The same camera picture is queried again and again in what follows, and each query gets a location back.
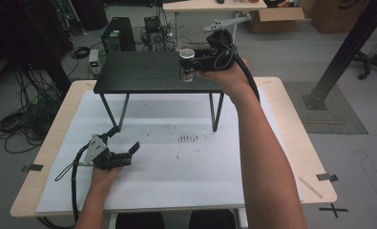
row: caster wheel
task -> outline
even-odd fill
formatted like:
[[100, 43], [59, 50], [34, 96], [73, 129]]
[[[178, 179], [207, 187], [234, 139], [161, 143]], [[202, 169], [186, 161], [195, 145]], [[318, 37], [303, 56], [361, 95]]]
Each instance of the caster wheel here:
[[362, 74], [358, 75], [358, 78], [361, 79], [361, 80], [366, 79], [367, 78], [367, 74], [362, 73]]

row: white tabletop sheet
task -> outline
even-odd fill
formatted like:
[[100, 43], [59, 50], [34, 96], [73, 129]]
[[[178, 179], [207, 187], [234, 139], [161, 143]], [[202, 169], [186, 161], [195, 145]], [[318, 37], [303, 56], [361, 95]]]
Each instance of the white tabletop sheet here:
[[[262, 89], [260, 94], [262, 108], [282, 143]], [[106, 95], [115, 120], [120, 118], [125, 97]], [[218, 102], [219, 96], [214, 94], [215, 107]], [[36, 212], [72, 211], [71, 171], [59, 181], [54, 179], [93, 134], [101, 135], [111, 127], [99, 95], [85, 92], [52, 164]], [[122, 130], [109, 139], [108, 145], [114, 153], [125, 153], [137, 141], [140, 149], [132, 165], [125, 167], [115, 181], [106, 210], [243, 207], [238, 119], [228, 96], [214, 133], [208, 94], [131, 94]], [[78, 167], [79, 209], [91, 183], [91, 171], [91, 167]]]

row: person's right hand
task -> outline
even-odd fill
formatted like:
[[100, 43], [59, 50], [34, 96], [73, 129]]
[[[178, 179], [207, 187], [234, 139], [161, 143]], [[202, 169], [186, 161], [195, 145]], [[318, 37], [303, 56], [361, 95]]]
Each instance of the person's right hand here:
[[[243, 62], [247, 68], [249, 68], [248, 61], [243, 59]], [[246, 92], [251, 91], [251, 93], [254, 94], [244, 72], [236, 62], [234, 62], [228, 70], [197, 72], [197, 75], [217, 82], [221, 90], [229, 95], [234, 103], [246, 95]]]

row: wooden table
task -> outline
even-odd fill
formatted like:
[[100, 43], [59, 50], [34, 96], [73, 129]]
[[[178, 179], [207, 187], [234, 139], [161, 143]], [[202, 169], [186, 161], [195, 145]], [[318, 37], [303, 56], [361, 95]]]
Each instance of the wooden table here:
[[[303, 203], [334, 202], [337, 195], [330, 181], [319, 181], [316, 177], [316, 175], [325, 174], [325, 169], [283, 87], [283, 83], [278, 77], [256, 77], [255, 79], [258, 87], [264, 90], [268, 101], [270, 101], [269, 106], [280, 129], [289, 162], [304, 194]], [[34, 164], [44, 165], [44, 167], [40, 172], [29, 171], [11, 207], [10, 213], [14, 217], [54, 215], [37, 213], [36, 208], [44, 191], [52, 162], [59, 151], [81, 96], [85, 91], [91, 91], [94, 85], [95, 81], [93, 80], [76, 81], [72, 84], [34, 161]]]
[[[173, 12], [175, 16], [175, 27], [176, 27], [176, 49], [180, 49], [179, 44], [179, 25], [178, 16], [180, 12], [192, 12], [192, 11], [233, 11], [234, 18], [239, 17], [240, 11], [250, 11], [250, 10], [262, 10], [265, 9], [265, 3], [260, 0], [258, 3], [250, 3], [248, 0], [240, 2], [238, 0], [224, 0], [223, 4], [219, 4], [216, 0], [189, 0], [176, 3], [164, 4], [163, 9], [165, 11]], [[232, 29], [233, 41], [235, 40], [237, 26]]]

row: person's left hand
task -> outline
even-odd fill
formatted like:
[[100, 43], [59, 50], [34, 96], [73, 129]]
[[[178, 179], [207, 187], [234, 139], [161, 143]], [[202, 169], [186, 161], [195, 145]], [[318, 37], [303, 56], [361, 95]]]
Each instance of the person's left hand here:
[[116, 167], [108, 171], [100, 170], [94, 167], [90, 190], [93, 192], [98, 192], [103, 196], [107, 196], [112, 184], [122, 168], [123, 167]]

